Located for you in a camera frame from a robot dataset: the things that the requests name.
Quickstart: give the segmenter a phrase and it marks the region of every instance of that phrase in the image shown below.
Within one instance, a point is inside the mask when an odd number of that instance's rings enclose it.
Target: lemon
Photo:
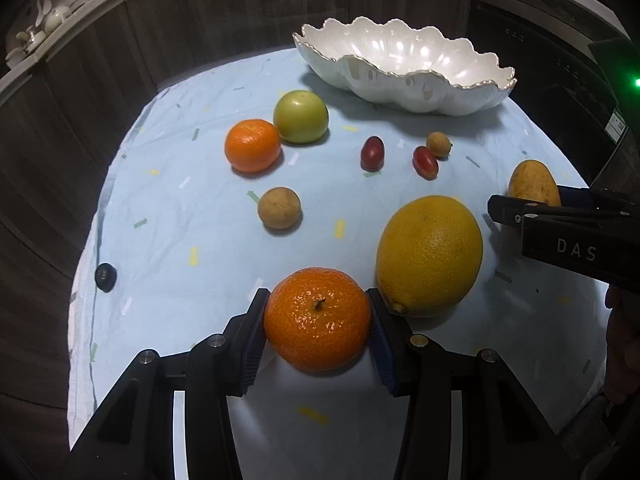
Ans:
[[[449,196],[425,196],[401,207],[378,245],[378,286],[393,310],[435,316],[471,290],[482,263],[478,222]]]

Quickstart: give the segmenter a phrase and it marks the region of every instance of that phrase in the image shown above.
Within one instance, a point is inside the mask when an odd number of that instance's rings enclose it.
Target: green apple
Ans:
[[[285,142],[310,144],[329,125],[329,111],[321,98],[308,90],[284,94],[273,110],[273,124]]]

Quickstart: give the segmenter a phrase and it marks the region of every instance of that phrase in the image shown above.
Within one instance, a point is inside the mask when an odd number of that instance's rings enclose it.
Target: red grape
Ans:
[[[414,151],[414,168],[421,177],[433,180],[438,175],[436,156],[426,146],[418,146]]]
[[[379,171],[385,163],[385,145],[380,137],[369,137],[360,152],[360,166],[365,171]]]

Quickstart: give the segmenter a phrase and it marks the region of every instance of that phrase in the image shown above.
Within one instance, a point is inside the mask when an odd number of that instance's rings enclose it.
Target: dark blue button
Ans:
[[[111,264],[100,264],[95,269],[95,285],[103,292],[110,292],[116,284],[117,275]]]

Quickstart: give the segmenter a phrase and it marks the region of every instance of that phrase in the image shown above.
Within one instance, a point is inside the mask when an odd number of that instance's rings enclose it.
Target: mango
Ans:
[[[539,160],[523,160],[509,180],[508,196],[560,206],[560,193],[548,168]]]

